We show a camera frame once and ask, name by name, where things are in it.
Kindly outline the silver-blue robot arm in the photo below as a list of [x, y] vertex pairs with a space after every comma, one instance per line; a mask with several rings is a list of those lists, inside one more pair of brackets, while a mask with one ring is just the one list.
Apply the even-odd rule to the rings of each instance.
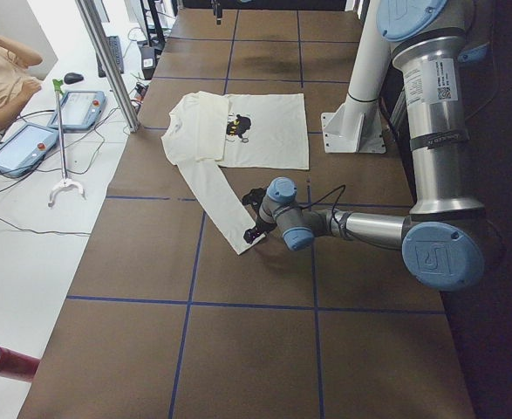
[[304, 210], [292, 180], [279, 177], [243, 198], [256, 212], [254, 243], [280, 230], [293, 251], [316, 237], [359, 240], [401, 252], [424, 285], [455, 291], [476, 284], [494, 258], [485, 209], [467, 185], [468, 141], [459, 70], [483, 58], [490, 1], [372, 1], [345, 102], [323, 115], [324, 149], [357, 153], [379, 137], [379, 96], [389, 67], [402, 73], [416, 203], [408, 216], [337, 208]]

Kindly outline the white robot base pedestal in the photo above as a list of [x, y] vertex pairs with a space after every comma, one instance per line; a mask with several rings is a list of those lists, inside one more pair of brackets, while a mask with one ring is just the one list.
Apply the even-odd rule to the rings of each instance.
[[377, 26], [379, 6], [379, 0], [369, 3], [345, 102], [336, 112], [321, 114], [328, 154], [386, 151], [379, 97], [391, 57], [390, 45]]

